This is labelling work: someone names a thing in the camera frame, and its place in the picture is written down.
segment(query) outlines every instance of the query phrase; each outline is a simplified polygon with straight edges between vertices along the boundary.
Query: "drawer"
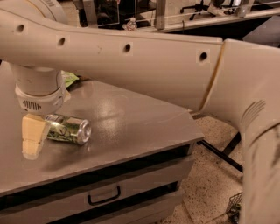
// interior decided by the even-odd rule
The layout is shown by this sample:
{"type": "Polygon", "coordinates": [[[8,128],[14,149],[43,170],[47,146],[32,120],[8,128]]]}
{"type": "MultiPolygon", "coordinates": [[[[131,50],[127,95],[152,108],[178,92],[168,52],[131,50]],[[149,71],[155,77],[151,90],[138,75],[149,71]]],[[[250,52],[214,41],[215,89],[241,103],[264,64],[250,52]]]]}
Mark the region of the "drawer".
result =
{"type": "Polygon", "coordinates": [[[171,192],[82,224],[149,224],[171,215],[182,199],[181,191],[171,192]]]}
{"type": "Polygon", "coordinates": [[[39,199],[31,205],[14,206],[0,213],[0,223],[47,223],[67,216],[81,213],[108,204],[112,201],[125,199],[159,186],[180,181],[188,175],[193,167],[193,157],[183,157],[162,164],[153,165],[139,171],[87,185],[76,189],[77,194],[65,192],[50,196],[51,202],[39,199]]]}

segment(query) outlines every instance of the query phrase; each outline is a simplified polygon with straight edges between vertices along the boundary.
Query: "green object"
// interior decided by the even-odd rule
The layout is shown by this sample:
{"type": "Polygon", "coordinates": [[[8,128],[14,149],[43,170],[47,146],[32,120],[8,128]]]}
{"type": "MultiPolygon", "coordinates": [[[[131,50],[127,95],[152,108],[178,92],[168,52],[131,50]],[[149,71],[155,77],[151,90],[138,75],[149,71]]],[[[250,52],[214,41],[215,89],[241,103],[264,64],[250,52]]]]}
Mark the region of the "green object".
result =
{"type": "Polygon", "coordinates": [[[90,138],[91,127],[86,119],[53,114],[45,120],[50,123],[49,139],[82,145],[90,138]]]}
{"type": "Polygon", "coordinates": [[[77,77],[74,73],[62,71],[61,75],[65,81],[66,88],[70,87],[75,81],[79,79],[79,77],[77,77]]]}

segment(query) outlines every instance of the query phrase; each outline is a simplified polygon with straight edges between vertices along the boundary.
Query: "drawer handle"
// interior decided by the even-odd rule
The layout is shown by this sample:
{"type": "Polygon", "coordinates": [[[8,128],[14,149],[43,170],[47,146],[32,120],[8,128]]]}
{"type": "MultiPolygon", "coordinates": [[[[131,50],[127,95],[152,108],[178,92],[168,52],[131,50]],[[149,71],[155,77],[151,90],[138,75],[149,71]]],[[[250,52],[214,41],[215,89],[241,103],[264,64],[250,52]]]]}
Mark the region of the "drawer handle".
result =
{"type": "Polygon", "coordinates": [[[120,187],[120,186],[117,186],[116,189],[117,189],[117,195],[114,196],[114,197],[112,197],[112,198],[103,199],[103,200],[100,200],[100,201],[92,202],[92,201],[91,201],[91,196],[88,195],[88,196],[87,196],[87,202],[88,202],[88,204],[89,204],[90,206],[96,206],[96,205],[99,205],[99,204],[102,204],[102,203],[105,203],[105,202],[109,202],[109,201],[111,201],[111,200],[115,200],[115,199],[117,199],[118,197],[120,197],[120,195],[121,195],[121,187],[120,187]]]}

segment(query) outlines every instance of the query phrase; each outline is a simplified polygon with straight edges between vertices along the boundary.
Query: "hole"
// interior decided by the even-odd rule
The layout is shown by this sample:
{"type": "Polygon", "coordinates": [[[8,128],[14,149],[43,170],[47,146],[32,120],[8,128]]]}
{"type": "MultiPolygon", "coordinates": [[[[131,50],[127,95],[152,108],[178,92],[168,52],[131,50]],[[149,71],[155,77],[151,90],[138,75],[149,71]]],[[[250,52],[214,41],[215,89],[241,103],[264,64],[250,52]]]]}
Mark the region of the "hole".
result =
{"type": "Polygon", "coordinates": [[[24,29],[25,29],[25,26],[21,24],[17,27],[17,32],[23,32],[24,29]]]}
{"type": "Polygon", "coordinates": [[[65,38],[59,40],[58,46],[63,46],[65,44],[65,38]]]}
{"type": "Polygon", "coordinates": [[[126,53],[128,53],[128,52],[130,51],[130,49],[131,49],[131,45],[130,45],[130,44],[127,44],[127,45],[124,47],[124,51],[125,51],[126,53]]]}
{"type": "Polygon", "coordinates": [[[203,53],[200,55],[199,60],[200,60],[200,61],[203,61],[203,60],[205,60],[206,58],[207,58],[207,54],[206,54],[205,52],[203,52],[203,53]]]}

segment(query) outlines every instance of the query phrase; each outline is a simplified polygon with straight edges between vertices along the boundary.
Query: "metal stand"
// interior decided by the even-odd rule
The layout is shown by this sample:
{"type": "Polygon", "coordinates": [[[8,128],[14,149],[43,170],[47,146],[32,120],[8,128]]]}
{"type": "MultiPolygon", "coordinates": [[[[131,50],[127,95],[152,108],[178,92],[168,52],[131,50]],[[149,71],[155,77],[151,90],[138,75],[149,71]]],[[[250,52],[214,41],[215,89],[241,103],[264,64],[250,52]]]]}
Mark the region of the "metal stand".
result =
{"type": "Polygon", "coordinates": [[[198,145],[204,145],[211,152],[215,153],[218,157],[222,158],[228,164],[232,165],[236,170],[243,172],[243,167],[228,156],[240,141],[241,135],[240,133],[237,133],[223,151],[218,150],[216,147],[212,146],[209,142],[205,140],[199,141],[198,145]]]}

